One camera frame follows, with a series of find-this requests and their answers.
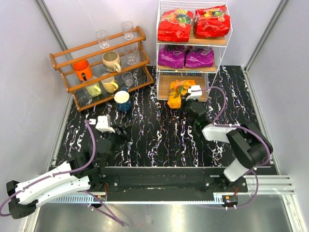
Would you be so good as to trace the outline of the orange candy bag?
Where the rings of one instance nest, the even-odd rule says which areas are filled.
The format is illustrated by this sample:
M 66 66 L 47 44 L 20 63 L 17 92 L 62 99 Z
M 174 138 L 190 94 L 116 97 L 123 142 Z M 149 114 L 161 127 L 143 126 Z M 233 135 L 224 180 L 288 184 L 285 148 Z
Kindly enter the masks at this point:
M 188 89 L 195 85 L 194 80 L 176 80 L 170 83 L 168 106 L 171 109 L 179 109 L 182 104 L 182 97 L 188 93 Z

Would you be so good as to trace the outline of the purple candy bag front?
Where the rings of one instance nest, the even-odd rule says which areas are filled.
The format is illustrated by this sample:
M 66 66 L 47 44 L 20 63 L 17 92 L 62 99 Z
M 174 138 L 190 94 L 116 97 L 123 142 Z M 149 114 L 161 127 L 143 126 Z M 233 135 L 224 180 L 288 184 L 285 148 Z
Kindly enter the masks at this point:
M 194 46 L 185 56 L 186 68 L 212 67 L 214 63 L 214 50 L 211 47 Z

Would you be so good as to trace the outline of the purple candy bag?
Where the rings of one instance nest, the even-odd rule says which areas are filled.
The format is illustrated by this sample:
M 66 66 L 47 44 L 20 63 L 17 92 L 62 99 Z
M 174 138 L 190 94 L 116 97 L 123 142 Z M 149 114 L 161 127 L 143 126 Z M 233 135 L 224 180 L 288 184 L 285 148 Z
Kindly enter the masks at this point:
M 158 65 L 181 69 L 184 66 L 185 52 L 184 45 L 164 45 L 159 50 Z
M 194 46 L 185 56 L 186 68 L 212 67 L 214 63 L 214 50 L 211 47 Z

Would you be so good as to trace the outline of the purple candy bag back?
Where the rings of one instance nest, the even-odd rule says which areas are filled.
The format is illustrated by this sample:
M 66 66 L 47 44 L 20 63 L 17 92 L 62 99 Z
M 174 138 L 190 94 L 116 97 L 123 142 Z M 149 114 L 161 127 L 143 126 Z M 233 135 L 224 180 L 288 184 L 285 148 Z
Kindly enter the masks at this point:
M 158 65 L 181 69 L 184 66 L 185 52 L 184 45 L 164 45 L 159 50 Z

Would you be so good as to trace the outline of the red candy bag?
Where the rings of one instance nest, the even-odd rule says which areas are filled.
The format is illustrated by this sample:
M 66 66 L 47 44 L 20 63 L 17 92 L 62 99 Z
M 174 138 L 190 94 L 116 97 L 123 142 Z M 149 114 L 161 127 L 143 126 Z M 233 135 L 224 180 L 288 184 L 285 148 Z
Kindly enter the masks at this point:
M 217 38 L 227 35 L 230 31 L 230 15 L 226 5 L 197 9 L 194 21 L 196 38 Z
M 157 39 L 165 42 L 188 42 L 194 14 L 185 9 L 174 9 L 162 14 Z

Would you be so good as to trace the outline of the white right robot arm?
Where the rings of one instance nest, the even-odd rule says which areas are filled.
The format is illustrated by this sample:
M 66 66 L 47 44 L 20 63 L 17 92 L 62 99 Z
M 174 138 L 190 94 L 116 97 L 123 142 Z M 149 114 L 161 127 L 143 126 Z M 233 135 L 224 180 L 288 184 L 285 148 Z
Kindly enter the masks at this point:
M 224 191 L 234 190 L 241 177 L 269 162 L 273 147 L 254 123 L 212 124 L 206 119 L 206 107 L 197 100 L 182 103 L 181 109 L 191 123 L 194 138 L 230 144 L 234 152 L 235 159 L 214 179 L 215 186 Z

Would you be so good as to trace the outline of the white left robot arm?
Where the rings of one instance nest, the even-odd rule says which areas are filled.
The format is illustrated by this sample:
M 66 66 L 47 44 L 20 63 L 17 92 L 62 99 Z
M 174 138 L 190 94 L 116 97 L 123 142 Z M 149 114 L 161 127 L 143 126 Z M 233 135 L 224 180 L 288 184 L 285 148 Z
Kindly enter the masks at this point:
M 6 184 L 9 213 L 14 219 L 27 217 L 37 208 L 63 195 L 78 191 L 98 191 L 106 187 L 101 169 L 114 155 L 116 147 L 130 139 L 129 129 L 112 126 L 97 142 L 89 130 L 91 145 L 72 156 L 56 168 L 25 182 L 10 181 Z

